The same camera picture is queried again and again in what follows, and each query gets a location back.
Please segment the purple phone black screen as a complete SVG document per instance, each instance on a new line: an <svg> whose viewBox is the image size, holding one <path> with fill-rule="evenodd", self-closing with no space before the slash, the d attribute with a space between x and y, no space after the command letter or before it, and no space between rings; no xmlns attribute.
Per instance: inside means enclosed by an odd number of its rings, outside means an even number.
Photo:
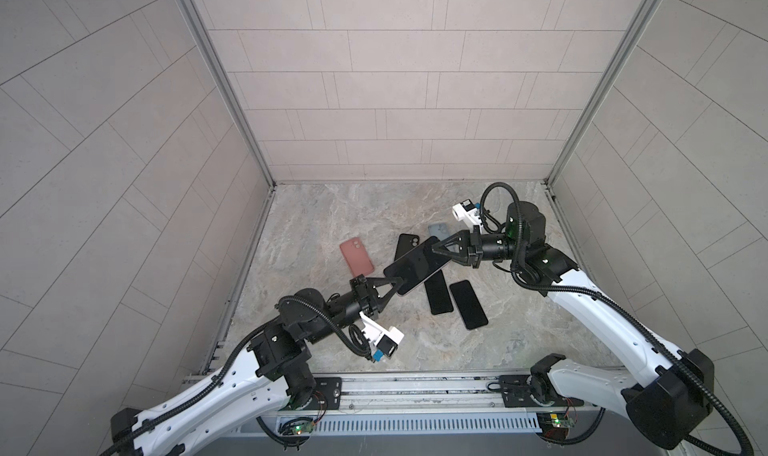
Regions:
<svg viewBox="0 0 768 456"><path fill-rule="evenodd" d="M432 246L437 243L440 243L440 240L431 236L383 270L387 278L397 277L403 280L397 291L399 295L408 294L451 261L449 257L432 251Z"/></svg>

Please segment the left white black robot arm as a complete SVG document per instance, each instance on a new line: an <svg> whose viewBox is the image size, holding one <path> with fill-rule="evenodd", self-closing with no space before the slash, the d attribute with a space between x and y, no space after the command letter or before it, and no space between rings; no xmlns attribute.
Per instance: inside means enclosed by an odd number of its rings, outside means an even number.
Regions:
<svg viewBox="0 0 768 456"><path fill-rule="evenodd" d="M354 355L374 360L387 336L375 321L403 284L357 276L343 295L305 288L281 297L277 316L248 333L221 368L153 408L116 413L106 454L194 455L251 419L305 406L316 388L310 344L336 335Z"/></svg>

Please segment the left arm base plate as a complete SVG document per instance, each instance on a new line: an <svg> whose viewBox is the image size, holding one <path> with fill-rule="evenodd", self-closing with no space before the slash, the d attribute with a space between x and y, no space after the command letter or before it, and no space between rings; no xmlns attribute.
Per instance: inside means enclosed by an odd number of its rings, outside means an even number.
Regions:
<svg viewBox="0 0 768 456"><path fill-rule="evenodd" d="M316 386L308 401L294 411L338 410L342 395L341 377L317 377Z"/></svg>

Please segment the pink phone case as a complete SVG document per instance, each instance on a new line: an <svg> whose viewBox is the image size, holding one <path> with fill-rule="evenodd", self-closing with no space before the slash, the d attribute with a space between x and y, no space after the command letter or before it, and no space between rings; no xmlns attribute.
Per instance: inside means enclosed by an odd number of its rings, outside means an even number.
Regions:
<svg viewBox="0 0 768 456"><path fill-rule="evenodd" d="M339 249L353 277L369 276L374 272L373 262L359 237L342 242Z"/></svg>

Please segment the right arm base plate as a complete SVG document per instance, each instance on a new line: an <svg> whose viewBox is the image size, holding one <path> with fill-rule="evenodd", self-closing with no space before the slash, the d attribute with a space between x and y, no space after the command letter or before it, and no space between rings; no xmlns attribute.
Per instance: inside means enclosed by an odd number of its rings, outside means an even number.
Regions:
<svg viewBox="0 0 768 456"><path fill-rule="evenodd" d="M541 402L534 397L533 388L526 375L501 375L497 379L486 384L486 389L491 393L501 396L505 408L541 408L543 411L560 408L565 410L568 405L580 408L584 402L575 398L563 398L560 396L547 396Z"/></svg>

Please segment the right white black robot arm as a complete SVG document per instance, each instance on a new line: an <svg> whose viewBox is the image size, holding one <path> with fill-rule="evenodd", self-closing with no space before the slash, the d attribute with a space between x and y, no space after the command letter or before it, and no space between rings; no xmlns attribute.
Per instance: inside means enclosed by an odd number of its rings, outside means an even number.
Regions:
<svg viewBox="0 0 768 456"><path fill-rule="evenodd" d="M527 201L511 203L506 221L487 230L484 209L465 200L452 209L461 230L436 244L437 253L463 265L510 264L513 280L575 316L618 357L618 370L583 366L552 353L530 370L535 401L576 398L629 419L654 445L682 442L711 454L718 448L692 431L725 406L714 394L714 364L699 350L685 352L657 335L605 295L564 252L547 243L546 219Z"/></svg>

